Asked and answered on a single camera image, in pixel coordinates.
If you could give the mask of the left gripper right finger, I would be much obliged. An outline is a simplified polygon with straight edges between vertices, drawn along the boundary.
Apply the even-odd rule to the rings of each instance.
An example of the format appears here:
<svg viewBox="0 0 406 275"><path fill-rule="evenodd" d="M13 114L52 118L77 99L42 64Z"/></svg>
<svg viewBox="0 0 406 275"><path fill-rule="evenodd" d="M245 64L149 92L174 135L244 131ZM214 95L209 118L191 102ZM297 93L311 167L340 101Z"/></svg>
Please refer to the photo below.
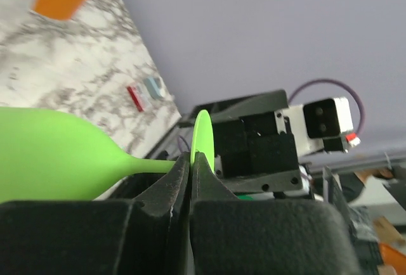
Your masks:
<svg viewBox="0 0 406 275"><path fill-rule="evenodd" d="M238 199L203 153L193 163L196 274L360 274L348 228L328 203Z"/></svg>

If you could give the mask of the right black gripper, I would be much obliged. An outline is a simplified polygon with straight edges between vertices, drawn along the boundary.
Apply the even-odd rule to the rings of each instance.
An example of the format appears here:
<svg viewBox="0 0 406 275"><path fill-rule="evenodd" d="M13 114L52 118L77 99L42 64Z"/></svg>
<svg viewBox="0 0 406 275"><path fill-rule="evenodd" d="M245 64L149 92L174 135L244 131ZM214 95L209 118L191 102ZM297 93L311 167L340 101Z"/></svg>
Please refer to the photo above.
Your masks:
<svg viewBox="0 0 406 275"><path fill-rule="evenodd" d="M277 89L198 105L178 125L192 127L201 110L210 114L221 178L234 193L299 196L305 180L282 114L287 107L286 92Z"/></svg>

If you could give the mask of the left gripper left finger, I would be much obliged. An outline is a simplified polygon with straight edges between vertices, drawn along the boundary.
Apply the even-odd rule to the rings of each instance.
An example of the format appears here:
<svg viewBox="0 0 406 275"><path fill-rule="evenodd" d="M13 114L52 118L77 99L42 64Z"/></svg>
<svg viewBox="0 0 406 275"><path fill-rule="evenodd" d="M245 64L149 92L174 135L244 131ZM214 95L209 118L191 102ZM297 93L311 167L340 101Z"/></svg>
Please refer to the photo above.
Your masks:
<svg viewBox="0 0 406 275"><path fill-rule="evenodd" d="M1 205L2 274L185 274L190 156L133 199Z"/></svg>

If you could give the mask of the green plastic wine glass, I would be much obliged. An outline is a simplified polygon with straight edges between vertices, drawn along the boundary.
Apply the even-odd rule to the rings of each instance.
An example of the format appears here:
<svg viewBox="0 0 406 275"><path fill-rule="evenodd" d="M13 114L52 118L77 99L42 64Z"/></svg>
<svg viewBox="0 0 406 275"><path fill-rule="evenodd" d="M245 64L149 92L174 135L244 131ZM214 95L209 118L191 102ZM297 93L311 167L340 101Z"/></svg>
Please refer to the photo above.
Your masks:
<svg viewBox="0 0 406 275"><path fill-rule="evenodd" d="M44 108L1 107L1 202L94 200L121 179L168 173L136 158L92 123Z"/></svg>

